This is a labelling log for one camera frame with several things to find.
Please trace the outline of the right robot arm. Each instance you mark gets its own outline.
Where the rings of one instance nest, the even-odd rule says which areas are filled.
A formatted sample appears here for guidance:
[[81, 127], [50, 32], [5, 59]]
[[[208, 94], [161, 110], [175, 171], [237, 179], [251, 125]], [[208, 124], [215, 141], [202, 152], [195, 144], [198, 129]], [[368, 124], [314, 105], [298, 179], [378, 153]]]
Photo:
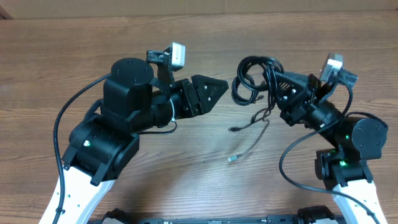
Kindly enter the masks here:
[[282, 154], [283, 164], [288, 152], [304, 140], [319, 134], [333, 147], [317, 151], [315, 173], [324, 188], [300, 184], [279, 170], [285, 180], [305, 190], [330, 194], [347, 223], [385, 223], [376, 193], [376, 185], [368, 161], [382, 156], [387, 140], [388, 125], [373, 114], [339, 111], [328, 101], [338, 85], [353, 100], [353, 86], [357, 75], [341, 69], [322, 75], [302, 75], [292, 72], [274, 72], [275, 92], [281, 118], [290, 126], [303, 123], [313, 131], [293, 142]]

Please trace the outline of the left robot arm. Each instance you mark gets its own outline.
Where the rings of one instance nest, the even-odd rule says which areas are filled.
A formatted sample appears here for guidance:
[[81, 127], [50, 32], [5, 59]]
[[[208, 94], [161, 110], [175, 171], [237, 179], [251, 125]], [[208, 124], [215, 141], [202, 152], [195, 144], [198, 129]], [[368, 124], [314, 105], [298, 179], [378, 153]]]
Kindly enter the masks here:
[[228, 89], [224, 80], [194, 75], [176, 81], [162, 58], [123, 58], [103, 76], [96, 100], [57, 153], [58, 182], [42, 223], [86, 223], [145, 134], [169, 134], [168, 125], [209, 113]]

